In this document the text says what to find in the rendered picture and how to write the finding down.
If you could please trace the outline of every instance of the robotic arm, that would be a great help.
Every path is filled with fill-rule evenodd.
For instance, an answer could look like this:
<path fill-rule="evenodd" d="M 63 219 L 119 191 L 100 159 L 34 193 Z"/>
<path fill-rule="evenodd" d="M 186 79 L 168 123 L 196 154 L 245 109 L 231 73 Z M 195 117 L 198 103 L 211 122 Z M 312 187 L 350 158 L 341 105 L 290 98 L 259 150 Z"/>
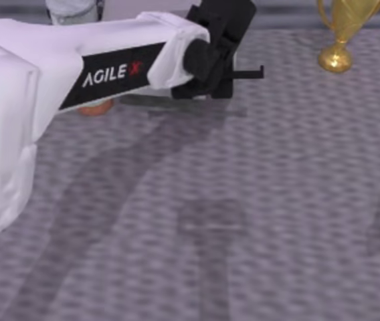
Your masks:
<path fill-rule="evenodd" d="M 137 92 L 231 98 L 235 54 L 256 12 L 250 0 L 203 0 L 186 19 L 46 26 L 0 19 L 0 232 L 31 195 L 37 141 L 58 112 Z"/>

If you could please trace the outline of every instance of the table surface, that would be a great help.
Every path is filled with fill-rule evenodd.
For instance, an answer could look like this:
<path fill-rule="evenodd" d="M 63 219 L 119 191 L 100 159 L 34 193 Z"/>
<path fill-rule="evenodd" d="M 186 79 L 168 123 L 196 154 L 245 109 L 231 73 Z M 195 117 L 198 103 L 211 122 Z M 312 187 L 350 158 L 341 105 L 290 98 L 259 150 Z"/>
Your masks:
<path fill-rule="evenodd" d="M 380 321 L 380 31 L 250 31 L 232 101 L 58 116 L 0 236 L 1 321 Z"/>

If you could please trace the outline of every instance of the trophy cup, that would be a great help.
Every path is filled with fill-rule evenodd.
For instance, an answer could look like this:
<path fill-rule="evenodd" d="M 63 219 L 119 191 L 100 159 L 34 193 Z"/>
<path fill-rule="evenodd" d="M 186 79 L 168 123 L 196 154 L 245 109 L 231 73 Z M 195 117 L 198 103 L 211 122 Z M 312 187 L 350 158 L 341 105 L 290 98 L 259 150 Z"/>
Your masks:
<path fill-rule="evenodd" d="M 335 33 L 335 43 L 321 51 L 318 63 L 330 72 L 345 72 L 353 62 L 346 44 L 380 10 L 380 0 L 332 0 L 331 22 L 323 0 L 317 1 L 322 22 Z"/>

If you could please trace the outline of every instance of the logo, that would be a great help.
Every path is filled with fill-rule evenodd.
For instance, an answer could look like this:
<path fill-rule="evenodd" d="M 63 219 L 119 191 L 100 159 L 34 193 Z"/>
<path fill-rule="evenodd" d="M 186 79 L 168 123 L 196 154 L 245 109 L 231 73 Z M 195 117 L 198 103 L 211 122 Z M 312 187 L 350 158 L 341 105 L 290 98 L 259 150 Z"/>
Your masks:
<path fill-rule="evenodd" d="M 83 57 L 83 70 L 60 110 L 149 85 L 147 74 L 165 43 Z"/>

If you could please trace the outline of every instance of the trophy stem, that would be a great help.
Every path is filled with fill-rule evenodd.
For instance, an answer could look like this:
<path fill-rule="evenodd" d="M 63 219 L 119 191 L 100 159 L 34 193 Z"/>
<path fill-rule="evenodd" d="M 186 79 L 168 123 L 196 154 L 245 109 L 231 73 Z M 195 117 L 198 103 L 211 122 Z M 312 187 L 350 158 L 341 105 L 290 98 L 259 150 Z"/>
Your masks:
<path fill-rule="evenodd" d="M 329 72 L 342 73 L 352 66 L 352 55 L 346 49 L 346 42 L 336 41 L 324 48 L 318 56 L 319 65 Z"/>

